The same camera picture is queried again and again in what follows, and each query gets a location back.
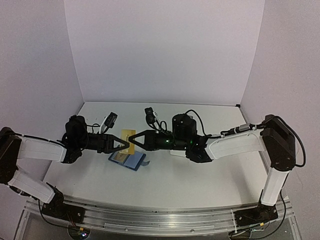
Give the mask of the gold credit card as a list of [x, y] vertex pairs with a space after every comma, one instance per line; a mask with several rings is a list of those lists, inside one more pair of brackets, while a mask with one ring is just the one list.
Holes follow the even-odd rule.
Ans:
[[121, 139], [126, 141], [129, 144], [129, 147], [120, 151], [121, 154], [134, 155], [135, 154], [135, 145], [129, 141], [129, 137], [136, 134], [134, 129], [122, 129], [121, 130]]
[[121, 163], [123, 164], [126, 159], [127, 159], [128, 155], [125, 154], [125, 153], [121, 153], [121, 152], [117, 152], [114, 157], [113, 157], [113, 160], [118, 162], [118, 163]]

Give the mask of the blue card holder wallet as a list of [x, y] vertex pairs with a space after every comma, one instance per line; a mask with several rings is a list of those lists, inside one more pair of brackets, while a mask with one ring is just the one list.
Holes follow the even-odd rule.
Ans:
[[135, 172], [140, 168], [140, 166], [146, 167], [150, 164], [150, 161], [146, 160], [147, 155], [139, 151], [135, 151], [133, 155], [128, 154], [128, 157], [126, 158], [126, 161], [124, 163], [113, 160], [113, 157], [116, 153], [120, 153], [120, 151], [111, 154], [108, 160]]

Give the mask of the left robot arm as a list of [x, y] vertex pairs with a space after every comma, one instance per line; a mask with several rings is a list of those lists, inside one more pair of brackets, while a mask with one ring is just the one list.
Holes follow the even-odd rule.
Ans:
[[85, 209], [65, 203], [64, 194], [55, 186], [33, 179], [18, 166], [18, 160], [47, 160], [62, 164], [73, 164], [84, 150], [98, 154], [112, 154], [128, 149], [129, 143], [106, 131], [114, 126], [115, 113], [105, 118], [98, 133], [88, 132], [83, 116], [73, 115], [65, 124], [61, 140], [50, 140], [38, 136], [14, 132], [9, 127], [0, 131], [0, 182], [19, 195], [38, 202], [39, 212], [55, 219], [80, 224]]

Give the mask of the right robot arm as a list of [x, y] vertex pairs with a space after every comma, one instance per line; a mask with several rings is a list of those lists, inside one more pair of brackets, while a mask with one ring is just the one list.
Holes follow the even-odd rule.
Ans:
[[247, 123], [221, 131], [218, 135], [199, 135], [197, 122], [188, 112], [172, 117], [172, 130], [156, 128], [156, 117], [146, 113], [151, 127], [128, 138], [146, 150], [184, 151], [194, 163], [210, 163], [224, 157], [266, 152], [270, 168], [257, 206], [234, 213], [239, 227], [258, 225], [278, 218], [276, 203], [290, 171], [296, 167], [296, 140], [293, 130], [276, 115], [267, 115], [260, 124]]

